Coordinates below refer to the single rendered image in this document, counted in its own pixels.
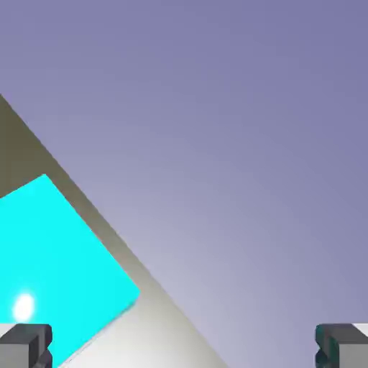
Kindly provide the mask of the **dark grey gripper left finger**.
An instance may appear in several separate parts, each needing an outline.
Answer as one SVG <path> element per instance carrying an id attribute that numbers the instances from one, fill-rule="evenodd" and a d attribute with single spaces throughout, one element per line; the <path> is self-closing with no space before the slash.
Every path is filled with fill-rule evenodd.
<path id="1" fill-rule="evenodd" d="M 52 368 L 52 327 L 18 323 L 0 336 L 0 368 Z"/>

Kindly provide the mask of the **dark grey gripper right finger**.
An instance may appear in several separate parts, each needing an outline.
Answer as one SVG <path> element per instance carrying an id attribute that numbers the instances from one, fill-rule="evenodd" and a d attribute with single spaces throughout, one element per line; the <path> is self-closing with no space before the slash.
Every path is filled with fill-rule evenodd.
<path id="1" fill-rule="evenodd" d="M 368 368 L 368 323 L 322 323 L 315 329 L 316 368 Z"/>

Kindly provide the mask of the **large cyan box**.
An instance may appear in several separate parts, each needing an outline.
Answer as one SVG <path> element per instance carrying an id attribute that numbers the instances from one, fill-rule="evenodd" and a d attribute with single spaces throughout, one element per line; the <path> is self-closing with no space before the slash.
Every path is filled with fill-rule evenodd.
<path id="1" fill-rule="evenodd" d="M 46 175 L 0 198 L 0 323 L 48 323 L 61 366 L 131 307 L 139 288 Z"/>

